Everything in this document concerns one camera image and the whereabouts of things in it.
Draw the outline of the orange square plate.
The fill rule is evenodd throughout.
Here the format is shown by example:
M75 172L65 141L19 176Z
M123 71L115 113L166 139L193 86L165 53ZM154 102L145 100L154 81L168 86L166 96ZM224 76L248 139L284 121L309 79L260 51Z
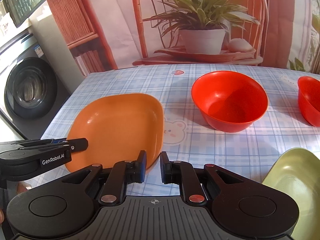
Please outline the orange square plate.
M161 103L149 94L112 95L93 101L83 108L67 135L69 140L86 138L88 148L74 152L66 164L75 172L91 164L111 168L119 161L134 161L146 152L146 167L156 162L164 136Z

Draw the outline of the red bowl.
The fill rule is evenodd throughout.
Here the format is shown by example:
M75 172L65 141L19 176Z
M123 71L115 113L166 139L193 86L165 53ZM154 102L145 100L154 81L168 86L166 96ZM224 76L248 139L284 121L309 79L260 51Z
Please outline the red bowl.
M227 133L248 128L268 108L267 94L257 81L227 70L199 77L191 88L191 98L209 126Z
M298 79L298 106L304 119L312 126L320 126L320 82L313 77Z

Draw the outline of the black front-load washing machine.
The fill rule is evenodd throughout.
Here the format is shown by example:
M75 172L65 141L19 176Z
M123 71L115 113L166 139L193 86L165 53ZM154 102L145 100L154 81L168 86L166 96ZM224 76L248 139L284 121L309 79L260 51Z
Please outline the black front-load washing machine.
M1 117L23 139L40 139L70 93L33 33L1 46Z

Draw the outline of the blue plaid tablecloth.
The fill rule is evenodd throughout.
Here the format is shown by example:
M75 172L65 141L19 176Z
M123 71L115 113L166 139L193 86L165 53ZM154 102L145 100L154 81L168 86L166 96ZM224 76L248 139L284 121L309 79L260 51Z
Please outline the blue plaid tablecloth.
M230 70L255 79L268 96L268 110L249 128L224 133L208 126L191 99L195 80L208 72ZM262 181L278 158L291 148L306 148L319 155L319 129L302 117L297 102L297 81L302 72L271 67L218 64L141 66L91 74L62 106L43 134L63 138L90 102L109 95L146 93L163 105L167 124L182 126L182 140L165 142L170 160L202 167L215 163L235 173Z

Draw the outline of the green plate far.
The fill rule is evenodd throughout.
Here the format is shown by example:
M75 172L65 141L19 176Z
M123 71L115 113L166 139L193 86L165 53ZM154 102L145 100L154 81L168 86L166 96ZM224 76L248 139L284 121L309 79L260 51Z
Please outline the green plate far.
M281 155L263 184L292 197L299 207L293 239L319 239L319 159L304 148L292 148Z

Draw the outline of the printed room backdrop cloth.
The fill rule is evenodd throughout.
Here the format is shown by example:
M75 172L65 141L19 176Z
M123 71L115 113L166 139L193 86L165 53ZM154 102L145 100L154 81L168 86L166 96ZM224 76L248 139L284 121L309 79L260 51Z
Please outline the printed room backdrop cloth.
M225 63L319 73L319 0L47 0L83 75Z

